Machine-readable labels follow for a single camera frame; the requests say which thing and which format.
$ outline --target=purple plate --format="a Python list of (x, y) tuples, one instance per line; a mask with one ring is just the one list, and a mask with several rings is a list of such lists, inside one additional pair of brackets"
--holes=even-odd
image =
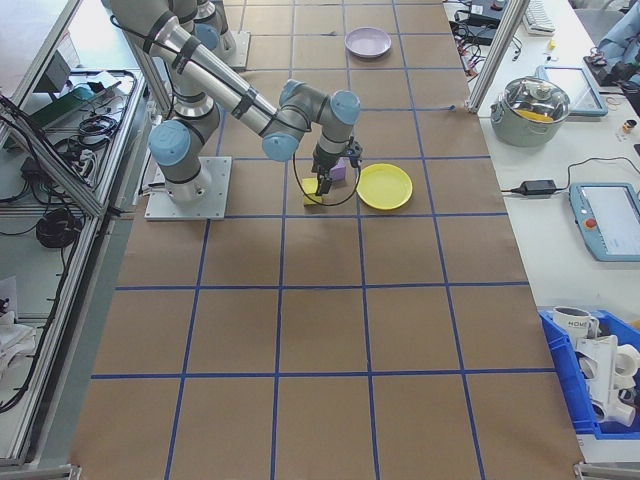
[(358, 57), (375, 58), (389, 51), (391, 37), (379, 28), (362, 27), (349, 32), (344, 37), (344, 44)]

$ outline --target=pot lid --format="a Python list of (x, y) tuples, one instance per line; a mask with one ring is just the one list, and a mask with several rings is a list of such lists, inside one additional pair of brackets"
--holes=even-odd
[(557, 85), (535, 77), (517, 78), (505, 88), (503, 100), (519, 116), (541, 123), (564, 120), (569, 96)]

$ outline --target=blue plastic bin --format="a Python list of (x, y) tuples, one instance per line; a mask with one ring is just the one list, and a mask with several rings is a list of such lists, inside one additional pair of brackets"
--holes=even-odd
[[(576, 433), (593, 434), (602, 440), (640, 440), (640, 413), (630, 427), (617, 422), (598, 423), (569, 335), (553, 322), (551, 311), (539, 313)], [(611, 335), (618, 337), (619, 345), (631, 344), (640, 350), (640, 332), (605, 310), (596, 310), (591, 314), (600, 320), (601, 326), (609, 329)], [(640, 374), (635, 376), (635, 380), (638, 384)]]

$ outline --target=cooking pot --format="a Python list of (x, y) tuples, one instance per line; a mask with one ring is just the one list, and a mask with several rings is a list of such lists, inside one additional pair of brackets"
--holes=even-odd
[(518, 147), (548, 142), (568, 115), (569, 96), (564, 90), (534, 77), (513, 80), (491, 105), (496, 135)]

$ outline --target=keyboard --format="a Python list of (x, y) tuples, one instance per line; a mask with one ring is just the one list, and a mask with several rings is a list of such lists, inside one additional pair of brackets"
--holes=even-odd
[(522, 17), (524, 28), (531, 35), (553, 36), (556, 27), (544, 11), (542, 0), (530, 0), (524, 16)]

